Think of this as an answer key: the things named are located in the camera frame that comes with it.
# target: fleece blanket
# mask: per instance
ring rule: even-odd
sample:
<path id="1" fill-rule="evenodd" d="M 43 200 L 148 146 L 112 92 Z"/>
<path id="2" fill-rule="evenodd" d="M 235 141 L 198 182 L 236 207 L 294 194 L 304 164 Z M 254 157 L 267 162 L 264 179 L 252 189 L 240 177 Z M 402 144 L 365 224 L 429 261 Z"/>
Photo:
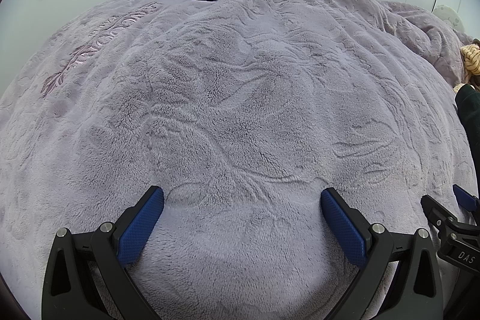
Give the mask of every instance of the fleece blanket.
<path id="1" fill-rule="evenodd" d="M 56 230 L 96 229 L 158 185 L 165 210 L 128 270 L 162 318 L 323 319 L 358 271 L 323 189 L 393 232 L 430 229 L 424 194 L 466 221 L 460 38 L 375 0 L 98 5 L 0 101 L 0 272 L 40 319 Z M 456 270 L 440 266 L 448 298 Z"/>

